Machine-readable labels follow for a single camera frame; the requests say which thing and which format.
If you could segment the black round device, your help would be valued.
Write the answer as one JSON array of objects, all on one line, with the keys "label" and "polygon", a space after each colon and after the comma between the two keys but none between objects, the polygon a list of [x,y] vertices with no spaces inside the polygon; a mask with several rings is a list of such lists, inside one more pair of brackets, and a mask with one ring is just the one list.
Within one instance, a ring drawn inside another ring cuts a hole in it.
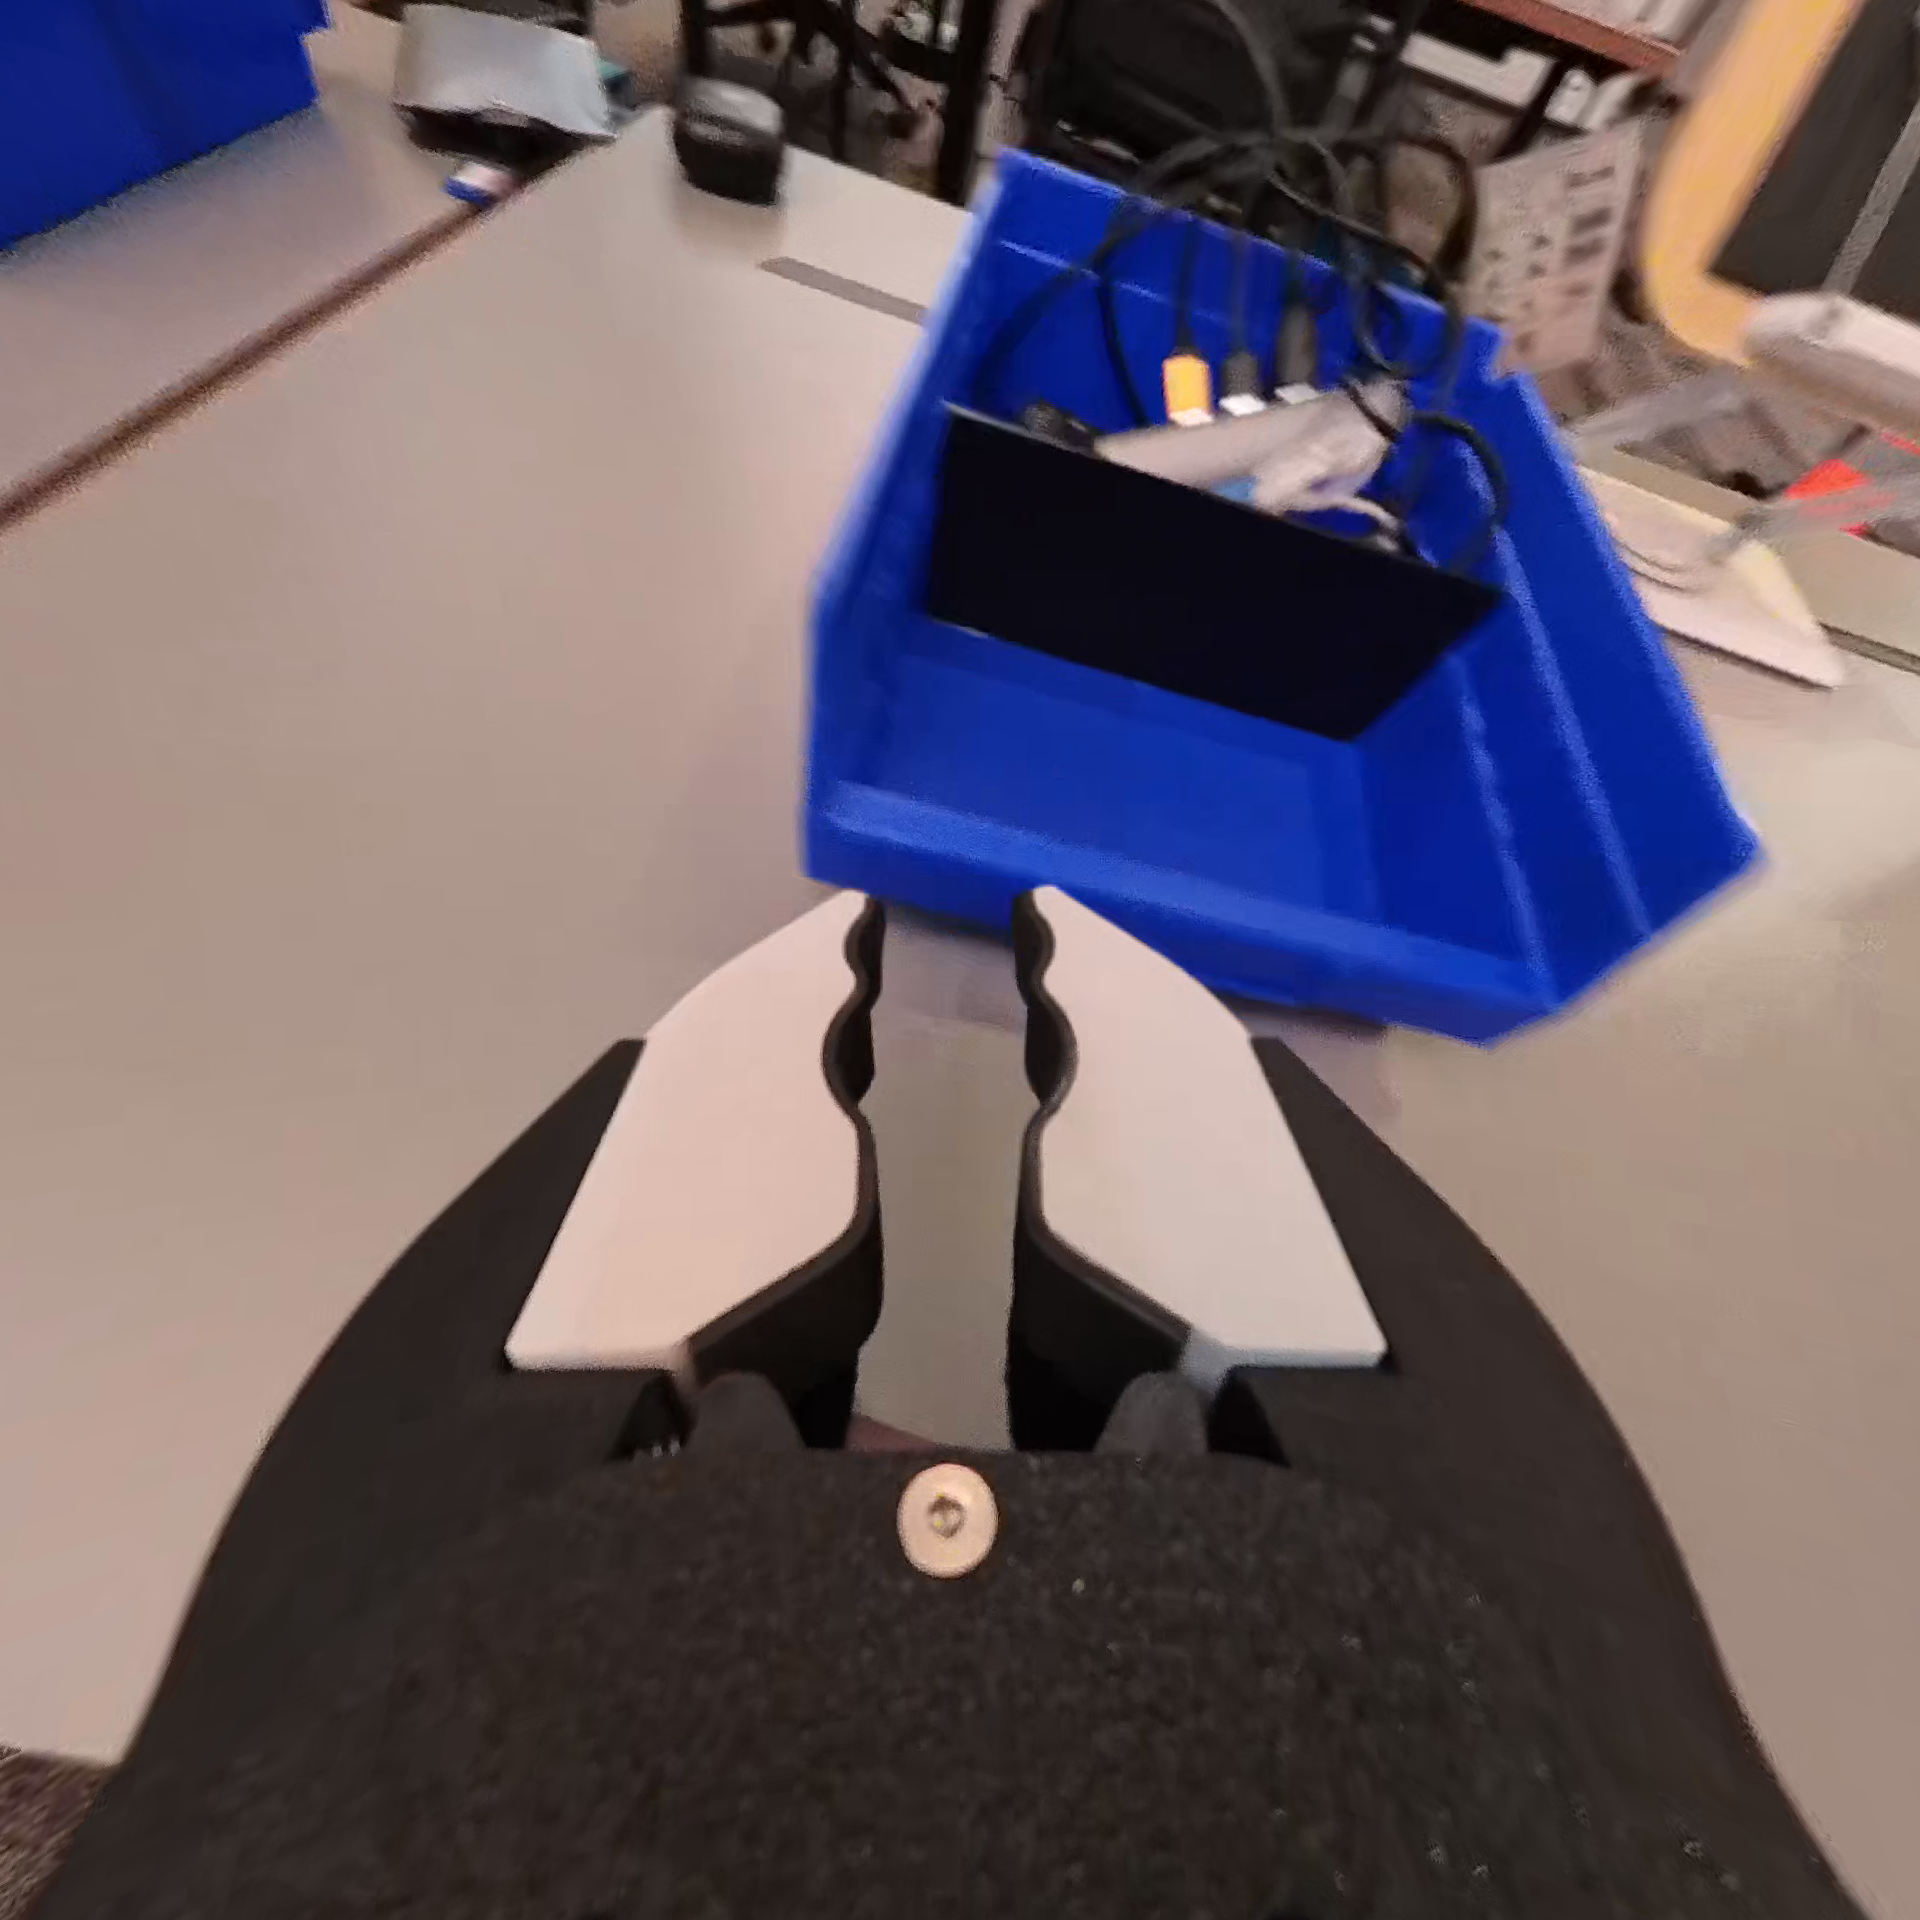
[{"label": "black round device", "polygon": [[697,189],[755,208],[779,203],[788,124],[774,96],[725,77],[684,76],[670,136],[682,176]]}]

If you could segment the wood framed black desk screen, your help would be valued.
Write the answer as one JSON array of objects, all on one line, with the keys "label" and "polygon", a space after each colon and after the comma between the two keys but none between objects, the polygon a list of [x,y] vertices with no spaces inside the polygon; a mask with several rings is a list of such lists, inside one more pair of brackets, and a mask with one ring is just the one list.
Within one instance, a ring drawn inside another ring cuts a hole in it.
[{"label": "wood framed black desk screen", "polygon": [[1917,3],[1748,2],[1682,60],[1639,265],[1684,350],[1751,368],[1769,303],[1917,321]]}]

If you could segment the black office chair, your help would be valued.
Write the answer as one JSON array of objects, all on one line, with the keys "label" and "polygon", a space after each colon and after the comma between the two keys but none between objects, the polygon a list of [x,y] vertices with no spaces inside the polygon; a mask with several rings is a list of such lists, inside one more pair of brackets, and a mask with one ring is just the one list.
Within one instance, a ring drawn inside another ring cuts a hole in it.
[{"label": "black office chair", "polygon": [[1342,2],[1052,2],[1021,32],[1021,150],[1112,173],[1212,131],[1312,127],[1369,12]]}]

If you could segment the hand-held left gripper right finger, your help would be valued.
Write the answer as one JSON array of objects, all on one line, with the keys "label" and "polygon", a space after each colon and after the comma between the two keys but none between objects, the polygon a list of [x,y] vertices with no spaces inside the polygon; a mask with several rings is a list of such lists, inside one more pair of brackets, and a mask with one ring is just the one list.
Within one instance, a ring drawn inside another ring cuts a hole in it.
[{"label": "hand-held left gripper right finger", "polygon": [[1389,1339],[1256,1043],[1057,884],[1014,904],[1035,1097],[1009,1314],[1016,1447],[1093,1447],[1137,1379],[1202,1419],[1244,1372],[1371,1374]]}]

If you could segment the black divider in blue bin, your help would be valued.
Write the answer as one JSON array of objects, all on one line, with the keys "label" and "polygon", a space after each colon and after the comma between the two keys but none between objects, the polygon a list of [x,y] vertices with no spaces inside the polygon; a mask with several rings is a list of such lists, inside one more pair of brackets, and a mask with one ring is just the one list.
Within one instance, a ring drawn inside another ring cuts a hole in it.
[{"label": "black divider in blue bin", "polygon": [[1506,599],[958,403],[935,494],[933,620],[1340,744]]}]

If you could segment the blue plastic bin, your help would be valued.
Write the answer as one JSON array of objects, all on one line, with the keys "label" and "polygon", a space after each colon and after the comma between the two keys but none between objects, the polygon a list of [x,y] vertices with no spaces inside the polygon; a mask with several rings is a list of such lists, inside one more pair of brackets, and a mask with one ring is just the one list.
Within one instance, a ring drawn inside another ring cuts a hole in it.
[{"label": "blue plastic bin", "polygon": [[6,2],[11,248],[313,107],[324,2]]},{"label": "blue plastic bin", "polygon": [[1093,253],[1118,184],[1006,151],[831,535],[812,610],[812,878],[1002,927],[1054,884],[1204,984],[1464,1041],[1561,1012],[1748,876],[1763,843],[1537,386],[1498,334],[1373,297],[1416,373],[1382,506],[1301,524],[1505,590],[1357,739],[1054,660],[924,610],[948,406],[1125,429],[1101,287],[1146,380],[1181,325],[1220,363],[1289,293],[1326,380],[1363,372],[1334,264],[1152,217]]}]

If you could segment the white printed bag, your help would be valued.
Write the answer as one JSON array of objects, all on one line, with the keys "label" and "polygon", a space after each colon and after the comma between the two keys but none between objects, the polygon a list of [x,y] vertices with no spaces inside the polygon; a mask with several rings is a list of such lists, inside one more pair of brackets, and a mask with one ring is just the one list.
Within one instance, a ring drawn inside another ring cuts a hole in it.
[{"label": "white printed bag", "polygon": [[1476,170],[1460,301],[1501,327],[1502,360],[1557,372],[1596,348],[1639,203],[1644,121],[1531,147]]}]

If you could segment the grey plastic pouch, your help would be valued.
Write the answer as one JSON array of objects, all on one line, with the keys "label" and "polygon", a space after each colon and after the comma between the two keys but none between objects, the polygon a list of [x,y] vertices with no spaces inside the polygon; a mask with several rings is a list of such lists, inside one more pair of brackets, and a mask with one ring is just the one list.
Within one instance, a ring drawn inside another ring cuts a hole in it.
[{"label": "grey plastic pouch", "polygon": [[399,7],[392,103],[415,119],[607,144],[617,107],[588,20],[501,5]]}]

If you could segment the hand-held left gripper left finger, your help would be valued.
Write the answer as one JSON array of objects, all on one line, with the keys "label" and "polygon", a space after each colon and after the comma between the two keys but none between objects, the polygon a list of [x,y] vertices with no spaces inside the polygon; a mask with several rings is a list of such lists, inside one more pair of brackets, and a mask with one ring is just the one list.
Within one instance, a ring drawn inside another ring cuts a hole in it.
[{"label": "hand-held left gripper left finger", "polygon": [[659,1374],[687,1409],[756,1377],[807,1443],[846,1443],[884,1304],[884,939],[879,899],[834,891],[652,1025],[506,1334],[517,1374]]}]

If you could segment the grey usb hub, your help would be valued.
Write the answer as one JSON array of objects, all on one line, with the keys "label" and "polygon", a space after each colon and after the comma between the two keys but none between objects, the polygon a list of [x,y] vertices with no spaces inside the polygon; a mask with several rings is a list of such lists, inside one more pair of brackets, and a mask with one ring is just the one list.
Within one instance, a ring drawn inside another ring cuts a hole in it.
[{"label": "grey usb hub", "polygon": [[1322,392],[1207,423],[1107,433],[1097,457],[1193,487],[1249,478],[1279,510],[1318,494],[1361,489],[1384,461],[1395,417],[1381,422],[1348,392]]}]

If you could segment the grey desk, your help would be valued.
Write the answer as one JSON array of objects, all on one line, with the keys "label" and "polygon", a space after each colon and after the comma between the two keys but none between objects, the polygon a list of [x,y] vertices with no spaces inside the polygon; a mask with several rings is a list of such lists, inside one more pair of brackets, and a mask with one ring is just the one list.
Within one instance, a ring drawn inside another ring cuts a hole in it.
[{"label": "grey desk", "polygon": [[[4,1742],[112,1758],[415,1233],[798,914],[807,590],[956,208],[636,129],[4,537]],[[1917,1774],[1917,676],[1682,651],[1759,878],[1492,1049],[1284,1037],[1532,1290],[1835,1832]]]},{"label": "grey desk", "polygon": [[392,106],[400,33],[336,3],[311,107],[4,250],[6,530],[471,217]]}]

